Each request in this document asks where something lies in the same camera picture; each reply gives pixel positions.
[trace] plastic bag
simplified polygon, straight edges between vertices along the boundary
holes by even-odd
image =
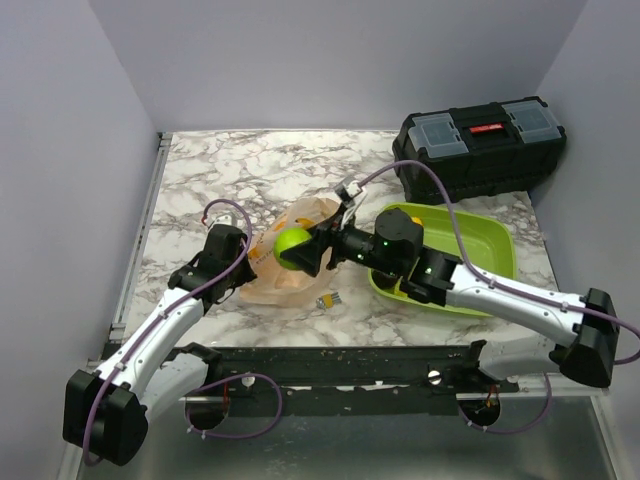
[[[326,290],[336,270],[325,267],[331,249],[322,258],[317,277],[304,272],[287,270],[273,256],[273,245],[280,232],[291,227],[308,229],[329,218],[338,210],[338,203],[328,198],[301,198],[280,215],[266,232],[254,237],[249,250],[249,263],[258,276],[240,289],[240,298],[246,302],[281,307],[300,307],[315,301]]]

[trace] green plastic bin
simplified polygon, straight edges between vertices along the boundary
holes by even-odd
[[[411,217],[419,218],[424,225],[424,244],[454,255],[460,255],[456,237],[451,226],[449,212],[444,207],[432,207],[415,203],[392,203],[383,211],[399,208]],[[517,274],[516,251],[511,233],[502,223],[492,218],[467,212],[456,212],[462,240],[469,258],[474,265],[506,278],[515,279]],[[440,310],[461,315],[488,316],[486,313],[467,308],[441,307],[435,304],[423,304],[407,297],[396,287],[389,290],[378,288],[371,278],[369,283],[383,297],[401,302],[412,303],[423,308]]]

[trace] tennis ball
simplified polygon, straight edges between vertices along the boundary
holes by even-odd
[[[287,270],[300,270],[294,263],[282,259],[280,254],[285,250],[298,246],[310,239],[311,234],[304,228],[289,228],[276,238],[276,243],[273,245],[273,255],[283,268],[286,268]]]

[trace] marble surface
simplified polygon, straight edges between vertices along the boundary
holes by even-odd
[[[238,201],[257,231],[268,227],[302,196],[335,198],[332,186],[347,175],[366,174],[392,161],[395,132],[249,131],[190,132],[173,137],[125,337],[146,319],[169,274],[199,251],[206,231],[203,207],[214,198]],[[357,224],[371,229],[387,204],[404,201],[397,177],[375,179]],[[519,280],[555,289],[555,280],[526,193],[463,200],[459,209],[504,223],[516,245]],[[182,338],[212,346],[458,345],[507,340],[533,332],[498,318],[456,316],[394,302],[370,287],[366,269],[343,263],[328,292],[342,304],[321,311],[251,305],[234,295]]]

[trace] gray wall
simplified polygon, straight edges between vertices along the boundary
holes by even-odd
[[[169,131],[399,128],[417,110],[530,95],[585,3],[90,1]]]
[[[86,0],[5,0],[0,32],[0,476],[54,478],[64,386],[105,340],[157,136]]]
[[[561,288],[612,293],[636,325],[640,272],[640,2],[590,0],[540,86],[567,127],[568,152],[534,194]],[[637,340],[623,334],[620,354]],[[615,371],[613,400],[640,472],[638,364]]]

